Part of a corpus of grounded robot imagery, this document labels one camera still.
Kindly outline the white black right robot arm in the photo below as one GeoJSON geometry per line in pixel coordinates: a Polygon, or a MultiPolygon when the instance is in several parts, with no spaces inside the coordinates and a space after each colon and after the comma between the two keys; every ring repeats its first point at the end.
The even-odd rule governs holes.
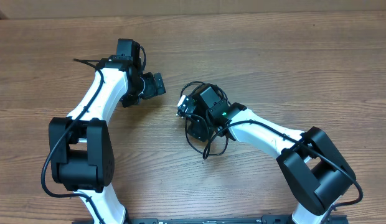
{"type": "Polygon", "coordinates": [[[331,212],[356,176],[329,136],[317,127],[309,131],[284,128],[267,121],[245,105],[231,103],[217,85],[195,82],[188,95],[180,94],[177,115],[185,118],[185,135],[205,142],[200,152],[212,156],[217,137],[250,144],[274,158],[298,201],[291,215],[275,216],[273,223],[345,223],[331,212]]]}

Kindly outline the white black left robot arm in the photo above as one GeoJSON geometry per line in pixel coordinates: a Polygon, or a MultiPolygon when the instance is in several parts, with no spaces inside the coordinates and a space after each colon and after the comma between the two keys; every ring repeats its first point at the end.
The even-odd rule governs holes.
{"type": "Polygon", "coordinates": [[[144,72],[146,53],[132,39],[119,39],[114,55],[82,63],[94,68],[95,78],[74,110],[49,123],[41,186],[54,198],[80,198],[90,223],[129,223],[111,183],[115,157],[108,123],[118,103],[126,108],[165,94],[164,82],[160,73],[144,72]]]}

